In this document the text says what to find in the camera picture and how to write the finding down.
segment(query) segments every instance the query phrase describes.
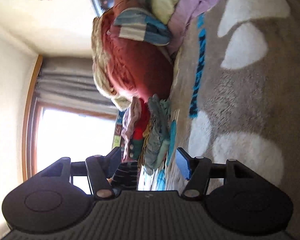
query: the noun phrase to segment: pile of clothes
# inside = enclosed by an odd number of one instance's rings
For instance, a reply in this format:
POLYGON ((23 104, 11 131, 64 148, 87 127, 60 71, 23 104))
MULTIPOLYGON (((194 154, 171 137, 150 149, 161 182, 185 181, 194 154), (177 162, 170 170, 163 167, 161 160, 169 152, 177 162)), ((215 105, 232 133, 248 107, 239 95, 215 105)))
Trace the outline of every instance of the pile of clothes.
POLYGON ((122 162, 138 161, 148 175, 152 175, 165 159, 170 133, 168 119, 170 102, 157 95, 144 100, 133 97, 123 115, 122 137, 125 140, 122 162))
POLYGON ((171 40, 166 49, 175 56, 180 48, 186 30, 192 19, 208 11, 219 0, 147 0, 152 13, 171 32, 171 40))
POLYGON ((134 96, 145 102, 154 94, 168 98, 173 67, 162 46, 170 32, 145 0, 114 0, 114 7, 94 19, 91 39, 95 84, 119 110, 134 96))

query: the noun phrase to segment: blue gripper pad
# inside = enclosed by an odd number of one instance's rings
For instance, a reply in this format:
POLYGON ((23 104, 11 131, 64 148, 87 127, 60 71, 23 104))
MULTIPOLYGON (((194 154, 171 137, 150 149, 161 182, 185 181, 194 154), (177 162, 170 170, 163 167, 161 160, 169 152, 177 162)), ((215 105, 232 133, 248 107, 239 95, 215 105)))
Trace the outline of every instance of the blue gripper pad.
POLYGON ((191 176, 193 174, 193 171, 191 169, 191 161, 193 158, 186 153, 186 151, 182 148, 177 148, 176 150, 176 164, 178 168, 180 169, 180 172, 182 176, 186 180, 190 180, 191 176))

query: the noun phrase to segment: pink cloth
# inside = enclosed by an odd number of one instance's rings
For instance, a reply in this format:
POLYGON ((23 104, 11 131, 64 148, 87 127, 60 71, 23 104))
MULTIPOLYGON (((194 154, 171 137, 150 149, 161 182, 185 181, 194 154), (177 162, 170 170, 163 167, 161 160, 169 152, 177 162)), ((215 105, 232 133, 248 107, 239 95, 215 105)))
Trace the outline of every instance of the pink cloth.
POLYGON ((180 48, 190 21, 215 6, 217 2, 218 0, 179 0, 168 22, 168 28, 172 33, 172 39, 167 45, 170 55, 180 48))
POLYGON ((137 121, 140 119, 141 116, 141 101, 139 98, 133 97, 131 105, 127 108, 127 111, 124 113, 122 118, 122 131, 121 136, 123 137, 125 144, 124 144, 124 151, 123 151, 123 159, 122 162, 128 162, 129 158, 129 146, 130 146, 130 139, 134 132, 134 127, 137 121))

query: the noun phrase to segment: curtain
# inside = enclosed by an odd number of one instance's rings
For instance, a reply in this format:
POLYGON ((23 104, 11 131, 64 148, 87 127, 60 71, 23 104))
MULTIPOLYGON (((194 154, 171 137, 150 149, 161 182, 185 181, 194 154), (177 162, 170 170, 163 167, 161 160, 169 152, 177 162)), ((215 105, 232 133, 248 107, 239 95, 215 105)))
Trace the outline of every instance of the curtain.
POLYGON ((117 113, 112 101, 101 95, 94 84, 92 59, 44 58, 35 93, 39 102, 101 113, 117 113))

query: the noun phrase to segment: purple cloth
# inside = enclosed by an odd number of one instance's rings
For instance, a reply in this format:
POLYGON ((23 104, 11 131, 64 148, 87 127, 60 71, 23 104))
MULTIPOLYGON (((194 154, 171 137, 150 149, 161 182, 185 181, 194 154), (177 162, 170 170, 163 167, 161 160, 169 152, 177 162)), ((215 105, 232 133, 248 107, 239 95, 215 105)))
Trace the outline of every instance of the purple cloth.
POLYGON ((170 55, 180 48, 190 21, 216 5, 217 2, 218 0, 179 0, 168 22, 168 28, 172 33, 170 44, 167 45, 170 55))

